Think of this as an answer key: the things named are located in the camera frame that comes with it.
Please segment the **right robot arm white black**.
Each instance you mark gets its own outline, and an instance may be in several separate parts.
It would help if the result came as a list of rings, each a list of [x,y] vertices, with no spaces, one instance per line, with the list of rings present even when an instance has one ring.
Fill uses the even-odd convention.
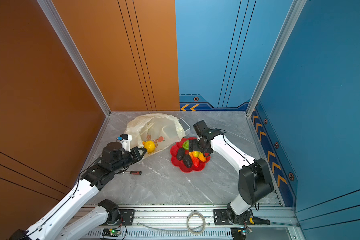
[[[194,129],[198,138],[190,140],[189,151],[209,155],[216,152],[238,173],[239,194],[227,204],[228,221],[233,225],[270,225],[271,221],[254,217],[251,211],[251,207],[275,189],[267,161],[247,155],[225,137],[223,130],[211,129],[204,121],[195,123]]]

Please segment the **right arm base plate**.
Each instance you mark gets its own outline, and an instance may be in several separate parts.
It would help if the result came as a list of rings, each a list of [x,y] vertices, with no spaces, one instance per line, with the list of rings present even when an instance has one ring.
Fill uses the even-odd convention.
[[[236,215],[233,210],[229,209],[214,209],[213,213],[216,226],[249,224],[250,217],[253,216],[252,210],[247,210],[241,215]]]

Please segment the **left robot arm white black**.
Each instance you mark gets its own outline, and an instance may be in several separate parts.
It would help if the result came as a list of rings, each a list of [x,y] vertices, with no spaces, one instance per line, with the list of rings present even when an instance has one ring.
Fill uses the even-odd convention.
[[[116,174],[141,161],[147,149],[111,142],[102,155],[78,179],[73,189],[39,221],[27,230],[17,230],[11,240],[79,240],[101,224],[122,223],[119,206],[111,200],[101,201],[90,213],[69,224],[72,217],[97,195]]]

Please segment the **yellow bumpy fruit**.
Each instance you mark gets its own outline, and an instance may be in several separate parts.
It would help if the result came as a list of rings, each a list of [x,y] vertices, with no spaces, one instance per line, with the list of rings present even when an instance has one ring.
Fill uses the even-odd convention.
[[[145,141],[143,142],[143,145],[148,154],[151,154],[156,150],[156,144],[154,141]]]

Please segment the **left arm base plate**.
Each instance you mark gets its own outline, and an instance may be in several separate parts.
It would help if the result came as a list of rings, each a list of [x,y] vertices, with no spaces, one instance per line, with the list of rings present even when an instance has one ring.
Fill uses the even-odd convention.
[[[116,226],[119,226],[123,223],[123,226],[132,226],[135,218],[134,209],[119,209],[119,215],[115,223]]]

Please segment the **cream plastic bag orange print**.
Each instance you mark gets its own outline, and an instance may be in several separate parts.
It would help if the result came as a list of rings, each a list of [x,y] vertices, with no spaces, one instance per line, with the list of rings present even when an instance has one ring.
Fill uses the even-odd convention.
[[[144,155],[144,159],[157,154],[186,136],[178,118],[166,114],[147,114],[134,118],[127,124],[125,134],[132,136],[131,148],[144,148],[151,141],[155,149]]]

